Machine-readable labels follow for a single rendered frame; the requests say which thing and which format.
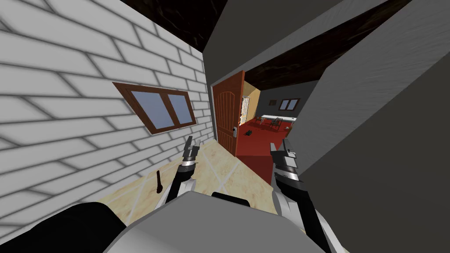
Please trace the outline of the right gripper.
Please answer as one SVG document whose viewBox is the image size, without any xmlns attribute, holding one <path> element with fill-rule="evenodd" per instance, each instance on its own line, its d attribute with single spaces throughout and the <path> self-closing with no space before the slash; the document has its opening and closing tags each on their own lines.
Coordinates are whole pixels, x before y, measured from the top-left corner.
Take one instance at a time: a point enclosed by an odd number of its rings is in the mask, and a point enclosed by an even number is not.
<svg viewBox="0 0 450 253">
<path fill-rule="evenodd" d="M 279 151 L 274 143 L 270 143 L 270 155 L 277 166 L 297 169 L 296 152 L 287 139 L 283 139 L 283 150 Z"/>
</svg>

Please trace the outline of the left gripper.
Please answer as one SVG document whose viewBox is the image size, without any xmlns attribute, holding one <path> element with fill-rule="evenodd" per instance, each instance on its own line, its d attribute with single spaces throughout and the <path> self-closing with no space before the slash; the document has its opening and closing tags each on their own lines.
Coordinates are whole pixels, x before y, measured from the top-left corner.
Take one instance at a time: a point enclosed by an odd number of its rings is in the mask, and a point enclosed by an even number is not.
<svg viewBox="0 0 450 253">
<path fill-rule="evenodd" d="M 196 156 L 200 149 L 201 140 L 196 139 L 194 146 L 192 146 L 192 136 L 190 135 L 186 141 L 186 147 L 183 151 L 183 163 L 195 163 Z"/>
</svg>

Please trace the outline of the white long table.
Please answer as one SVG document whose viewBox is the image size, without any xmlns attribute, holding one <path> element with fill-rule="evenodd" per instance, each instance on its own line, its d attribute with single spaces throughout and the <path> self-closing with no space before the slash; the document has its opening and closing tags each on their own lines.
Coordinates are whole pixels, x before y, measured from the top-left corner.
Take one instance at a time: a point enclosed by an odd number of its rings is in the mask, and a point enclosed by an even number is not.
<svg viewBox="0 0 450 253">
<path fill-rule="evenodd" d="M 277 119 L 277 118 L 280 118 L 283 121 L 292 122 L 292 123 L 294 123 L 297 120 L 297 118 L 289 118 L 289 117 L 284 117 L 284 116 L 263 115 L 263 116 L 261 116 L 261 123 L 263 123 L 265 119 Z"/>
</svg>

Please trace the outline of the small brown framed window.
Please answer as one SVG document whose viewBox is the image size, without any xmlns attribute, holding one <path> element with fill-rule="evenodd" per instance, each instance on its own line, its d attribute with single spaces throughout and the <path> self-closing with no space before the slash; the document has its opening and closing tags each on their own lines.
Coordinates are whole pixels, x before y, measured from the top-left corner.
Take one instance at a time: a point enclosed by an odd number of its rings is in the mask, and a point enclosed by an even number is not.
<svg viewBox="0 0 450 253">
<path fill-rule="evenodd" d="M 294 111 L 300 100 L 301 100 L 300 98 L 282 100 L 278 110 Z"/>
</svg>

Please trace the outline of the brown wooden door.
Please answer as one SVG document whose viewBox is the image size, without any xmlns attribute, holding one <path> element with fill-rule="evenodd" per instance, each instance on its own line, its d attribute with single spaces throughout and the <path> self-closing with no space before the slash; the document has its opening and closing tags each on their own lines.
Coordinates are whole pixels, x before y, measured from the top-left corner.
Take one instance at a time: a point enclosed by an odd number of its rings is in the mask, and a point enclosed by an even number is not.
<svg viewBox="0 0 450 253">
<path fill-rule="evenodd" d="M 233 127 L 240 125 L 243 97 L 244 71 L 240 71 L 212 87 L 217 141 L 232 156 L 237 155 L 237 137 L 233 138 Z"/>
</svg>

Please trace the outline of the white grid door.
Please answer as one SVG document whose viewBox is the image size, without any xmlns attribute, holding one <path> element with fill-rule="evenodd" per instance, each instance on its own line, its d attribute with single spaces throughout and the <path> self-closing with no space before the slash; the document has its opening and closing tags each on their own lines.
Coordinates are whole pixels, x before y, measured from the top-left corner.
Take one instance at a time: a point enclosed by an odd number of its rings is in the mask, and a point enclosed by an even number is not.
<svg viewBox="0 0 450 253">
<path fill-rule="evenodd" d="M 247 121 L 248 108 L 250 103 L 250 97 L 243 96 L 240 111 L 240 125 L 243 125 Z"/>
</svg>

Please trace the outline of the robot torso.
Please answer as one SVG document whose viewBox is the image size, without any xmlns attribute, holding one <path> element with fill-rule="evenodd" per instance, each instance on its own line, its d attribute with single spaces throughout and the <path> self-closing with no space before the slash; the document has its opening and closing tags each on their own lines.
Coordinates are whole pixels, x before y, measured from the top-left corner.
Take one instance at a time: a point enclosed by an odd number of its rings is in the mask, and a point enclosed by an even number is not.
<svg viewBox="0 0 450 253">
<path fill-rule="evenodd" d="M 292 221 L 189 191 L 139 218 L 104 253 L 325 253 Z"/>
</svg>

